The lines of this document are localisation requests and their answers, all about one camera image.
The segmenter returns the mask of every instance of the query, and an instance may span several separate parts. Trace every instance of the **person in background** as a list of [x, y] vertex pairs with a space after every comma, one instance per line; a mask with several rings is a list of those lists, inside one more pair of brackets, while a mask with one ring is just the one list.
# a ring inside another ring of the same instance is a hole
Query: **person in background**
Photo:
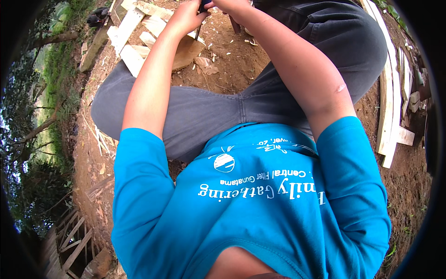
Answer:
[[[170, 86], [199, 0], [136, 79], [121, 61], [96, 93], [93, 120], [120, 140], [111, 241], [129, 278], [373, 278], [384, 259], [387, 193], [353, 108], [387, 57], [378, 24], [348, 0], [256, 4], [205, 6], [271, 59], [239, 94]], [[176, 185], [168, 159], [190, 162]]]

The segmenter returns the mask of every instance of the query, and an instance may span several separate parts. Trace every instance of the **brown soil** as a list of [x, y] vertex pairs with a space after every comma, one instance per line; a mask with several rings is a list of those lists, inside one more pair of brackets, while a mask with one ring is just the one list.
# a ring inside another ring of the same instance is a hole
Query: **brown soil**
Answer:
[[[166, 8], [175, 8], [177, 3], [165, 3]], [[411, 40], [409, 44], [414, 46], [414, 50], [408, 52], [404, 48], [406, 36], [395, 20], [389, 14], [383, 15], [387, 23], [392, 40], [396, 46], [405, 50], [406, 55], [413, 67], [416, 67], [415, 54], [417, 49]], [[142, 45], [139, 35], [146, 31], [144, 27], [138, 27], [130, 38], [130, 43]], [[172, 74], [172, 85], [192, 86], [208, 89], [222, 94], [236, 94], [245, 89], [262, 69], [269, 62], [269, 58], [260, 46], [252, 46], [244, 42], [245, 39], [252, 39], [244, 31], [234, 34], [227, 15], [223, 15], [220, 10], [212, 13], [212, 18], [206, 19], [203, 25], [201, 37], [210, 49], [205, 48], [201, 54], [203, 57], [212, 59], [212, 54], [217, 54], [215, 65], [219, 72], [213, 75], [199, 75], [196, 70], [192, 70], [192, 65], [182, 69], [179, 73]], [[102, 192], [95, 203], [90, 202], [85, 191], [90, 189], [108, 175], [113, 175], [114, 158], [108, 156], [103, 151], [99, 154], [98, 143], [90, 131], [90, 126], [94, 129], [94, 123], [90, 117], [90, 103], [107, 75], [118, 62], [113, 47], [110, 42], [98, 55], [96, 64], [91, 71], [88, 83], [82, 97], [78, 119], [77, 144], [73, 153], [75, 159], [75, 185], [79, 188], [74, 194], [74, 202], [84, 213], [89, 226], [95, 228], [94, 239], [113, 249], [110, 236], [113, 228], [112, 203], [113, 189], [108, 188]], [[359, 119], [362, 121], [364, 129], [369, 137], [371, 146], [376, 146], [376, 135], [378, 130], [380, 88], [377, 81], [369, 92], [355, 105]], [[416, 134], [413, 146], [398, 144], [393, 159], [392, 167], [385, 169], [380, 166], [382, 180], [388, 191], [388, 213], [392, 220], [392, 236], [390, 239], [390, 249], [394, 245], [396, 251], [385, 258], [382, 267], [378, 271], [376, 278], [388, 278], [401, 263], [407, 253], [417, 232], [420, 229], [426, 205], [429, 199], [431, 178], [426, 173], [425, 150], [422, 148], [421, 137], [424, 134], [425, 113], [418, 111], [411, 116], [410, 128]], [[107, 142], [112, 154], [116, 148]], [[375, 154], [377, 162], [380, 164], [382, 155]], [[100, 175], [99, 172], [105, 164], [106, 171]], [[186, 164], [176, 160], [169, 161], [169, 170], [175, 180], [177, 175], [186, 167]]]

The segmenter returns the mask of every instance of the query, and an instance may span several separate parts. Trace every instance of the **grass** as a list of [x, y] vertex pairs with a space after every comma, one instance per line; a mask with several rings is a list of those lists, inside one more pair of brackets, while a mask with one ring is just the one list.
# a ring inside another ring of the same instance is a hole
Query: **grass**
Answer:
[[[96, 1], [71, 0], [68, 1], [70, 7], [63, 11], [64, 30], [69, 30], [70, 26], [85, 24], [88, 13], [95, 8]], [[47, 46], [43, 52], [43, 58], [38, 57], [37, 70], [41, 72], [41, 77], [45, 80], [47, 87], [40, 98], [40, 106], [55, 108], [57, 104], [63, 105], [57, 113], [57, 122], [52, 124], [48, 130], [39, 133], [37, 146], [46, 142], [54, 141], [53, 144], [45, 146], [42, 151], [56, 154], [48, 155], [37, 153], [38, 158], [60, 165], [66, 170], [72, 167], [72, 158], [67, 158], [64, 154], [62, 131], [64, 121], [70, 121], [70, 115], [77, 112], [79, 108], [80, 96], [74, 87], [74, 80], [77, 75], [76, 63], [71, 59], [71, 53], [76, 44], [82, 44], [82, 32], [78, 39], [56, 43]], [[37, 124], [42, 124], [54, 112], [52, 109], [40, 109], [36, 115]]]

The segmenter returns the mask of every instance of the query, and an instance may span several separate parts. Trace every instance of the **gray pants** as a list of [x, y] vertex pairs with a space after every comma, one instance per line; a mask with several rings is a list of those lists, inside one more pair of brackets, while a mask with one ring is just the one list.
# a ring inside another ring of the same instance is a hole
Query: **gray pants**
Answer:
[[[295, 0], [280, 1], [264, 9], [330, 58], [344, 78], [353, 103], [380, 75], [387, 57], [384, 35], [356, 4], [348, 0]], [[134, 82], [135, 78], [120, 61], [98, 89], [92, 104], [93, 121], [117, 140]], [[248, 88], [236, 95], [171, 87], [163, 131], [167, 158], [191, 162], [211, 137], [246, 122], [283, 123], [311, 135], [302, 109], [270, 62]]]

